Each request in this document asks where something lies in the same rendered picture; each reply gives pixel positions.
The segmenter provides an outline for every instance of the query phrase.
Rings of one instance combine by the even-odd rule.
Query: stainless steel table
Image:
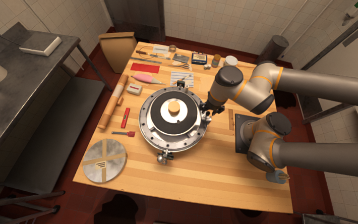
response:
[[[2,36],[21,45],[34,33],[40,32],[26,30],[23,25],[17,23]],[[79,46],[81,40],[78,37],[44,34],[59,36],[63,41],[49,57],[23,53],[17,45],[0,38],[0,65],[8,71],[7,77],[0,82],[0,146],[75,47],[111,91],[110,86]]]

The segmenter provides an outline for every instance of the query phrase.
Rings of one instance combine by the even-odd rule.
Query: red marker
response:
[[[121,123],[121,128],[125,128],[125,126],[127,125],[129,110],[130,110],[130,108],[128,108],[128,107],[127,107],[127,109],[125,110],[123,122]]]

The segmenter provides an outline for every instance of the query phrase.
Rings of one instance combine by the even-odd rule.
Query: black ring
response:
[[[183,121],[179,123],[170,123],[164,120],[161,115],[162,104],[169,99],[180,99],[187,106],[187,115]],[[185,93],[178,91],[170,91],[159,95],[153,102],[151,107],[151,120],[155,127],[160,131],[177,135],[189,130],[197,120],[198,109],[194,100]]]

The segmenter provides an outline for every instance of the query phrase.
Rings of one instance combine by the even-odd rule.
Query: white tile wall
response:
[[[303,0],[185,2],[164,0],[166,35],[260,54],[270,38],[281,33],[303,2]],[[290,45],[329,2],[329,0],[312,0],[301,9],[283,33]],[[282,60],[291,62],[295,69],[303,67],[358,20],[357,16],[346,26],[342,26],[344,11],[356,2],[356,0],[333,1]],[[189,19],[193,21],[194,18],[196,26],[189,23]],[[218,31],[220,35],[209,35],[210,30]]]
[[[358,143],[358,117],[354,107],[315,121],[311,125],[318,143]],[[358,221],[358,177],[328,172],[325,172],[325,176],[334,214]]]
[[[98,35],[105,33],[112,26],[104,0],[0,0],[0,33],[3,34],[17,22],[30,30],[50,30],[53,33],[77,36],[81,38],[80,45],[88,55],[99,42]],[[80,64],[85,61],[77,49],[71,56]],[[79,70],[71,57],[68,57],[64,64],[75,73]],[[70,77],[59,69],[4,142],[0,149],[0,182],[5,180],[69,79]]]

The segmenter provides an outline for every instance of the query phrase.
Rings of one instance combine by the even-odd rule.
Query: robotic arm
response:
[[[213,110],[214,115],[222,112],[223,105],[231,99],[260,115],[273,102],[271,89],[358,105],[358,78],[296,71],[263,62],[248,81],[236,67],[221,68],[208,100],[200,107],[203,111]],[[242,141],[249,146],[247,160],[268,173],[289,165],[358,176],[358,144],[286,143],[282,137],[291,132],[291,123],[280,113],[247,121],[241,131]]]

